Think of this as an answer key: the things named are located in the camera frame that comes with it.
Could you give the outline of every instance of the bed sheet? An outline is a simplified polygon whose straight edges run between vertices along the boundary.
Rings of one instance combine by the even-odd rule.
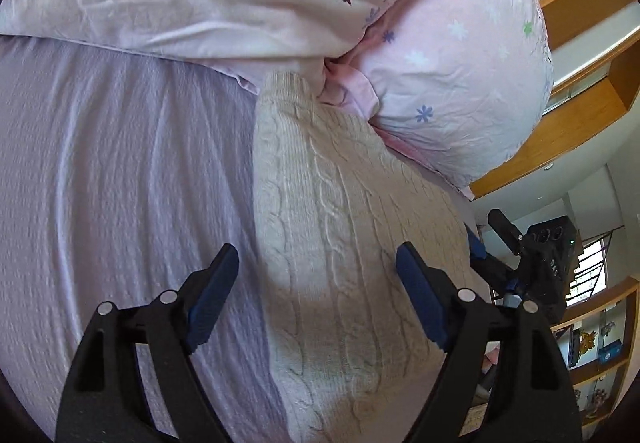
[[[238,281],[194,366],[235,441],[290,441],[257,289],[254,107],[235,80],[198,65],[0,37],[0,369],[50,437],[96,305],[176,289],[228,242]],[[468,202],[423,176],[473,225]],[[141,367],[156,423],[174,433],[146,353]],[[399,394],[394,423],[362,441],[401,441],[434,378]]]

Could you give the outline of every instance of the cable knit pattern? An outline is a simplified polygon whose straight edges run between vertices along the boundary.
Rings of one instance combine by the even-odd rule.
[[[258,99],[254,208],[270,369],[291,438],[349,443],[408,381],[442,365],[395,253],[411,241],[470,285],[462,220],[367,122],[316,102],[292,74],[270,76]]]

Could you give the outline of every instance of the blue gripper pad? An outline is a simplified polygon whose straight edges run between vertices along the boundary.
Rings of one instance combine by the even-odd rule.
[[[424,269],[444,284],[443,288],[447,290],[444,294],[446,296],[442,296],[442,293],[438,294],[438,290],[432,287],[423,272]],[[418,315],[424,334],[429,340],[438,344],[444,352],[449,351],[451,336],[447,329],[447,310],[451,293],[456,293],[455,286],[442,270],[428,267],[411,243],[404,243],[398,247],[396,271]]]
[[[213,271],[198,301],[189,310],[189,330],[185,342],[191,353],[209,340],[226,298],[236,282],[238,266],[238,251],[231,246]]]
[[[482,241],[476,237],[476,235],[465,225],[466,236],[469,239],[469,254],[471,258],[486,259],[486,248],[482,244]]]

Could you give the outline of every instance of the silver screw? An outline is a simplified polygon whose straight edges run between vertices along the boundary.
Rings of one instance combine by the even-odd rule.
[[[535,302],[533,302],[532,300],[524,301],[524,304],[522,305],[522,308],[527,313],[533,314],[533,313],[537,313],[538,312],[538,305]]]
[[[458,290],[458,298],[462,302],[473,302],[476,300],[476,292],[472,289],[463,288]]]
[[[98,306],[98,315],[108,315],[113,311],[113,304],[111,302],[103,302]]]
[[[175,302],[177,298],[178,294],[175,293],[174,290],[169,289],[162,292],[162,295],[160,295],[160,302],[162,302],[162,304],[171,304],[172,302]]]

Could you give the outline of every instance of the wooden frame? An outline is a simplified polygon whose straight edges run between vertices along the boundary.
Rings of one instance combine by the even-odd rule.
[[[626,299],[625,334],[620,355],[604,364],[596,359],[569,371],[574,387],[601,378],[607,373],[616,373],[609,398],[596,412],[596,416],[591,419],[586,417],[586,412],[582,414],[583,428],[604,420],[613,412],[618,402],[620,389],[625,381],[629,360],[636,344],[638,312],[640,311],[640,282],[633,277],[627,277],[623,282],[596,293],[590,299],[567,308],[562,321],[551,328],[551,331],[559,331],[590,315],[604,311],[624,299]]]
[[[633,0],[542,0],[550,44],[564,44]],[[574,150],[622,118],[640,90],[640,32],[595,60],[552,94],[611,62],[607,77],[544,115],[516,155],[471,184],[476,198],[489,194]]]

